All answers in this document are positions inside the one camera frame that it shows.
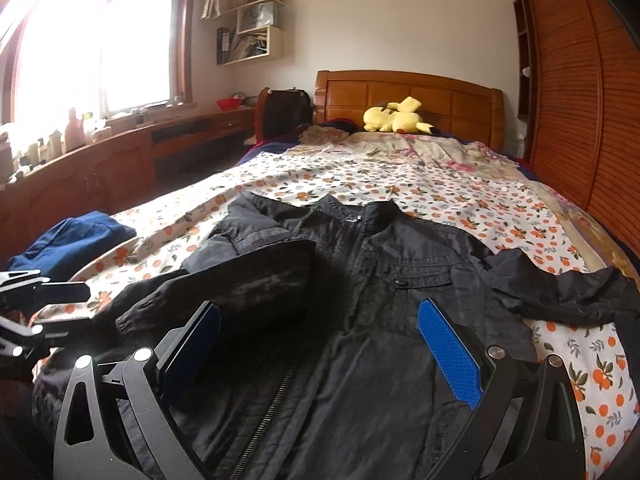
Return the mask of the white wall shelf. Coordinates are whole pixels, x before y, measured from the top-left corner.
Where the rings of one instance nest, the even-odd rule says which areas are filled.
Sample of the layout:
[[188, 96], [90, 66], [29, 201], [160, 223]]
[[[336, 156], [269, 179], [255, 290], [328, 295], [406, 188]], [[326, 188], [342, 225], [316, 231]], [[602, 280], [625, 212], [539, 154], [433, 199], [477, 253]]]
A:
[[276, 60], [282, 56], [280, 11], [283, 0], [227, 0], [222, 14], [234, 17], [234, 25], [217, 29], [218, 65]]

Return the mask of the beige floral quilt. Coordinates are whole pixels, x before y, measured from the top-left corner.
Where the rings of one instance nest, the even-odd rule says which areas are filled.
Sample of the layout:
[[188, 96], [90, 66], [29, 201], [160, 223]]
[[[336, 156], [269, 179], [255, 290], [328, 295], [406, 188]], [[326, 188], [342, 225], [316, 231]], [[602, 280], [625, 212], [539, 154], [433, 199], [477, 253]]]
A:
[[461, 172], [512, 174], [518, 164], [480, 141], [462, 142], [453, 136], [393, 132], [347, 133], [312, 126], [299, 136], [296, 155], [362, 156], [392, 164], [416, 164]]

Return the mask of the yellow plush toy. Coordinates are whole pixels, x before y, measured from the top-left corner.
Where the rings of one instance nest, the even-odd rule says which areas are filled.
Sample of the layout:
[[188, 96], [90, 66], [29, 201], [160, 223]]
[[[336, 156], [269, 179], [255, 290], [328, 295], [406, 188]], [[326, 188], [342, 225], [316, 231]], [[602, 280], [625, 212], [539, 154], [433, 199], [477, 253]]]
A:
[[418, 114], [420, 106], [420, 101], [407, 96], [400, 103], [370, 107], [363, 113], [363, 129], [367, 132], [439, 134], [439, 129], [422, 120]]

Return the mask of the blue folded garment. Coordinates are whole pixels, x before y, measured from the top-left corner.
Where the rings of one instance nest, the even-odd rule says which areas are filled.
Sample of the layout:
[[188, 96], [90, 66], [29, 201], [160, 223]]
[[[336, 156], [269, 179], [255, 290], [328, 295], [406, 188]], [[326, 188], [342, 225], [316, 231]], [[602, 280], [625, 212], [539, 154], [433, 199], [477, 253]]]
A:
[[64, 282], [95, 258], [131, 240], [137, 232], [101, 211], [66, 218], [38, 237], [24, 252], [9, 258], [9, 271], [38, 270]]

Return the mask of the window with wooden frame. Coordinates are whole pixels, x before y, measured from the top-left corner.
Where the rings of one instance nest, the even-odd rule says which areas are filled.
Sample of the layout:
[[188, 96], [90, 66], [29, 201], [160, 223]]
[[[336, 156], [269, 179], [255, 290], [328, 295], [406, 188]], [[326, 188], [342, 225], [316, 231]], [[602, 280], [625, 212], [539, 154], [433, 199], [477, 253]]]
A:
[[193, 0], [9, 0], [2, 122], [48, 131], [68, 110], [192, 102], [192, 13]]

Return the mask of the red bowl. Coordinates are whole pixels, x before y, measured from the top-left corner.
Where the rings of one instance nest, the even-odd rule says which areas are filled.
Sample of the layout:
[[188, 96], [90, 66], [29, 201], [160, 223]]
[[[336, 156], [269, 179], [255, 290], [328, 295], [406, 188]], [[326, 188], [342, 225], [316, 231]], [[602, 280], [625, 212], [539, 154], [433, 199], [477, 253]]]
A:
[[242, 105], [242, 98], [223, 98], [216, 102], [217, 106], [222, 112], [231, 112], [232, 110], [237, 110]]

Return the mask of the floral orange bed sheet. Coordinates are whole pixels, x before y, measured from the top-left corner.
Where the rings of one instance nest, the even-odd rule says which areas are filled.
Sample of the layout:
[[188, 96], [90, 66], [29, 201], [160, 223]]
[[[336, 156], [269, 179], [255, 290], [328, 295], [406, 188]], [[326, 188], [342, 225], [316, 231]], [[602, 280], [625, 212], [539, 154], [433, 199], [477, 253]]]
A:
[[117, 214], [137, 236], [94, 259], [77, 274], [91, 290], [86, 304], [46, 307], [40, 320], [98, 313], [130, 283], [174, 270], [226, 214], [228, 203], [250, 191], [300, 206], [332, 195], [360, 206], [392, 200], [406, 214], [471, 233], [498, 252], [518, 248], [553, 274], [615, 266], [637, 274], [629, 258], [597, 221], [547, 185], [520, 170], [497, 176], [362, 156], [262, 153], [219, 174]]

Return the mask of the black jacket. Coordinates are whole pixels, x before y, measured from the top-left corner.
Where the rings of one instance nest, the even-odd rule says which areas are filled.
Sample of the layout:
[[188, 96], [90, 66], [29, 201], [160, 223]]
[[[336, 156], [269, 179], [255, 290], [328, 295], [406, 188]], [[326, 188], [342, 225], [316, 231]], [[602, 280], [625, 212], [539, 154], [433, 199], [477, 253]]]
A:
[[78, 358], [155, 348], [209, 301], [219, 334], [170, 408], [207, 479], [431, 479], [470, 409], [416, 324], [427, 299], [536, 363], [528, 320], [611, 323], [639, 366], [639, 292], [620, 270], [554, 275], [391, 202], [296, 207], [245, 193], [178, 269], [126, 286], [50, 357], [32, 419], [54, 446]]

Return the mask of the wooden desk cabinet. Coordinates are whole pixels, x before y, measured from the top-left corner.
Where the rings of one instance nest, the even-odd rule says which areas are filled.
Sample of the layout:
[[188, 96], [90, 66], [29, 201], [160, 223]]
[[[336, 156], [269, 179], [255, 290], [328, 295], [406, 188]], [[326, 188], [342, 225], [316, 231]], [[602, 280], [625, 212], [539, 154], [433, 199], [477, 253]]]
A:
[[253, 135], [241, 107], [116, 134], [47, 162], [1, 192], [1, 264], [58, 222], [117, 214], [233, 166]]

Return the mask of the wooden louvered wardrobe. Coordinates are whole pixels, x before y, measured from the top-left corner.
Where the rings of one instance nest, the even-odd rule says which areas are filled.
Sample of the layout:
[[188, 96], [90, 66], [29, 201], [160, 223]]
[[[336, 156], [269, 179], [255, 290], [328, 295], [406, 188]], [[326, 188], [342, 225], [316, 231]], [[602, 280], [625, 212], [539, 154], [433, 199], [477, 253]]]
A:
[[514, 0], [530, 69], [525, 158], [639, 248], [639, 49], [608, 0]]

